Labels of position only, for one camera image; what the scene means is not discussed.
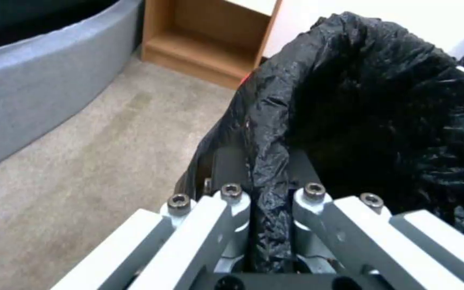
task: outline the gray cushioned barrier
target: gray cushioned barrier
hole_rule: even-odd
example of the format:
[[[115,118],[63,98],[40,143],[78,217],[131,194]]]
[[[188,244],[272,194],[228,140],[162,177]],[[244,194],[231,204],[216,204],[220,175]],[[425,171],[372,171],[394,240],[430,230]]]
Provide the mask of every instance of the gray cushioned barrier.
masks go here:
[[[140,41],[142,0],[0,47],[0,160],[79,112]]]

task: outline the black plastic bag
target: black plastic bag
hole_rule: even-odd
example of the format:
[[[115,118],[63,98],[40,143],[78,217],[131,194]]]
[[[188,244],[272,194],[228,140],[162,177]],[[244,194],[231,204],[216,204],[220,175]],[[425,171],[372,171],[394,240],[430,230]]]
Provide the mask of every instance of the black plastic bag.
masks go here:
[[[464,72],[391,22],[320,18],[237,90],[201,140],[177,191],[199,198],[212,154],[245,150],[253,184],[247,263],[292,271],[288,149],[333,198],[370,191],[393,213],[428,209],[464,233]]]

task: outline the beige carpet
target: beige carpet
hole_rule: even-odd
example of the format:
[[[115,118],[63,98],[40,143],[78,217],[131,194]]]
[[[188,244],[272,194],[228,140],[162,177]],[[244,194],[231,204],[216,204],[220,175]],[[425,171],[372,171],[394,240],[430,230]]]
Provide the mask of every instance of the beige carpet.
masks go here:
[[[0,163],[0,289],[53,286],[157,211],[234,92],[131,57],[79,114]]]

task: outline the screw head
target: screw head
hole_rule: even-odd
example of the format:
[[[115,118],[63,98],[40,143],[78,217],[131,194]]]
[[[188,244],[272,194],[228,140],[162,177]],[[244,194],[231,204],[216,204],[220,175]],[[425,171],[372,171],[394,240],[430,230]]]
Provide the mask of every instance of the screw head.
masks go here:
[[[320,183],[309,182],[304,187],[304,196],[313,202],[321,202],[325,193],[325,187]]]
[[[203,182],[203,194],[204,195],[210,195],[212,191],[212,179],[211,178],[205,178]]]
[[[383,210],[384,201],[378,195],[373,193],[361,193],[359,199],[377,214],[380,214]]]
[[[238,183],[227,183],[221,187],[221,199],[236,203],[241,199],[243,189]]]
[[[183,216],[191,211],[191,199],[184,193],[176,193],[168,199],[168,212],[174,216]]]

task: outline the wooden shelf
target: wooden shelf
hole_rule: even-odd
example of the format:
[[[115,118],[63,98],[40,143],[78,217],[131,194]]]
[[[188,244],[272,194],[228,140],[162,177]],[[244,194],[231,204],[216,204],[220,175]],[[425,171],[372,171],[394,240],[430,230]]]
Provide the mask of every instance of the wooden shelf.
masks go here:
[[[233,48],[208,36],[181,29],[164,31],[145,46],[238,79],[253,70],[256,57],[255,51]]]
[[[236,89],[259,65],[281,1],[266,16],[225,0],[147,0],[141,59]]]

